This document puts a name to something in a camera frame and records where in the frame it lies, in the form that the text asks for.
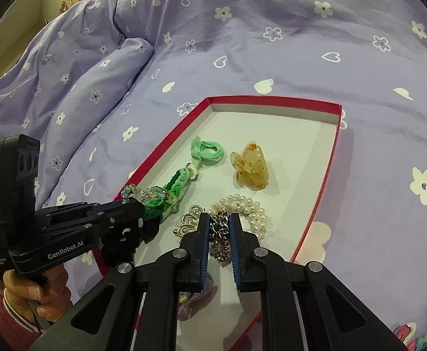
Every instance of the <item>red sleeve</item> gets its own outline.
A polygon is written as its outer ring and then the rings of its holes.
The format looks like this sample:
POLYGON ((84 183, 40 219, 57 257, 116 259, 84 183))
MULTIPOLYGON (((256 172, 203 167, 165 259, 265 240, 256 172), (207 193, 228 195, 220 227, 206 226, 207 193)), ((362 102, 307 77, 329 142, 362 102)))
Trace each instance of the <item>red sleeve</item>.
POLYGON ((27 351, 39 335, 15 322, 4 307, 3 296, 4 292, 0 292, 0 334, 12 351, 27 351))

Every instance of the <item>bed sheet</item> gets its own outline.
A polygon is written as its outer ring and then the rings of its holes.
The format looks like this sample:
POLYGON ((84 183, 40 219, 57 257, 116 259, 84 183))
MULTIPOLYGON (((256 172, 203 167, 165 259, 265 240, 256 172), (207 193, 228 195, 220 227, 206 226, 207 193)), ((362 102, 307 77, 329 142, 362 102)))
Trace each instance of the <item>bed sheet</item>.
MULTIPOLYGON (((78 3, 43 29, 11 74, 0 79, 0 138, 23 132, 42 139, 46 153, 37 204, 107 202, 203 98, 267 93, 343 105, 334 163, 315 216, 332 231, 324 263, 390 328, 414 321, 418 334, 426 333, 427 9, 420 0, 78 3), (73 37, 67 30, 75 30, 73 37), (134 42, 126 48, 136 50, 114 62, 128 39, 134 42), (46 51, 37 50, 39 57, 29 61, 36 46, 46 51), (84 55, 84 64, 69 60, 72 48, 81 53, 74 56, 84 55), (49 54, 56 58, 52 83, 45 78, 49 54), (103 93, 100 85, 91 95, 97 88, 85 75, 108 60, 105 70, 125 78, 117 91, 103 93), (119 62, 124 67, 111 71, 119 62), (22 85, 20 75, 32 80, 23 98, 11 87, 22 85), (78 90, 83 76, 86 89, 74 99, 94 108, 103 94, 101 101, 108 96, 111 103, 91 120, 79 108, 74 121, 67 121, 56 107, 72 85, 78 90), (64 87, 55 83, 59 78, 64 87), (35 95, 37 84, 45 97, 35 95), (56 85, 61 89, 55 93, 56 85), (11 114, 5 113, 5 101, 22 107, 15 126, 6 129, 11 114), (43 104, 39 114, 31 108, 37 101, 43 104), (56 144, 56 129, 76 122, 81 125, 67 133, 79 135, 56 144), (56 157, 59 170, 53 167, 56 157)), ((284 139, 284 146, 293 146, 297 135, 284 139)), ((74 298, 99 278, 91 254, 69 268, 75 271, 74 298)))

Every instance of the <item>striped cuff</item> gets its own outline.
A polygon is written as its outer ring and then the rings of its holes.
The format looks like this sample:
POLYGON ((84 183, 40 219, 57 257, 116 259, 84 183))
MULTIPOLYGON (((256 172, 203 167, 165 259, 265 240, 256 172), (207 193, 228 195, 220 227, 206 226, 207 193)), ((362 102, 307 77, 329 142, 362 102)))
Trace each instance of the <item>striped cuff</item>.
POLYGON ((32 333, 41 335, 41 332, 38 331, 36 326, 32 325, 25 318, 23 318, 18 312, 16 312, 16 310, 11 306, 9 301, 7 301, 6 289, 4 289, 4 297, 2 301, 4 303, 4 307, 7 310, 8 314, 14 319, 15 322, 17 322, 24 329, 27 329, 32 333))

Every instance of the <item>hand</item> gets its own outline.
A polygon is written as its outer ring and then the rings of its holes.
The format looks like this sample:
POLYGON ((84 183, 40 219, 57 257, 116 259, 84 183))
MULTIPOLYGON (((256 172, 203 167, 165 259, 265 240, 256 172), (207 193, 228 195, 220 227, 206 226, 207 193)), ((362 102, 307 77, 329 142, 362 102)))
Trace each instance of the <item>hand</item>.
POLYGON ((41 317, 56 322, 72 307, 70 290, 66 287, 69 275, 64 265, 58 265, 44 273, 48 280, 43 286, 22 277, 16 271, 4 273, 4 285, 9 304, 31 324, 35 323, 33 312, 27 300, 36 300, 41 304, 37 312, 41 317))

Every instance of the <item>pearl bracelet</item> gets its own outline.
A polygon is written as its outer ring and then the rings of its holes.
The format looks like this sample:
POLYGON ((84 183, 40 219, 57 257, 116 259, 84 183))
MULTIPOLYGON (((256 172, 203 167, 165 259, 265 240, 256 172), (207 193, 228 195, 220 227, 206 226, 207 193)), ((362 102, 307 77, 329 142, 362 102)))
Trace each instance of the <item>pearl bracelet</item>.
POLYGON ((250 231, 254 233, 259 240, 262 240, 267 231, 266 210, 261 207, 260 202, 255 202, 250 197, 244 195, 228 195, 226 198, 219 199, 218 203, 212 205, 208 214, 215 214, 221 209, 226 209, 228 213, 238 212, 248 218, 250 231))

